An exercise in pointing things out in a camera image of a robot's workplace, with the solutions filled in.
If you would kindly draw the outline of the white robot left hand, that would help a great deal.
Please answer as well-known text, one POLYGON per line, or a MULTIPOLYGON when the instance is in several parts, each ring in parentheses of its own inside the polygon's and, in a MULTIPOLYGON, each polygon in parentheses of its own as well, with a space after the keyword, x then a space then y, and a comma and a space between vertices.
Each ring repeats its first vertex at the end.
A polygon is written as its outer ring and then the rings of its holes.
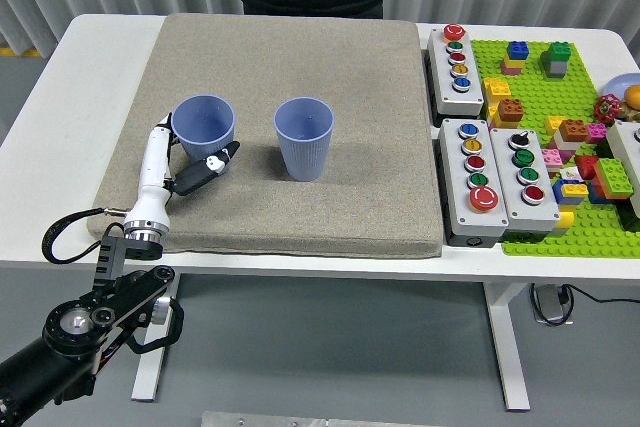
POLYGON ((221 150, 208 154, 172 177, 169 161, 176 135, 171 120, 169 113, 149 135, 140 171, 138 198, 124 220, 126 238, 163 240, 170 230, 166 204, 171 194, 189 195, 221 176, 240 147, 238 141, 230 141, 221 150))

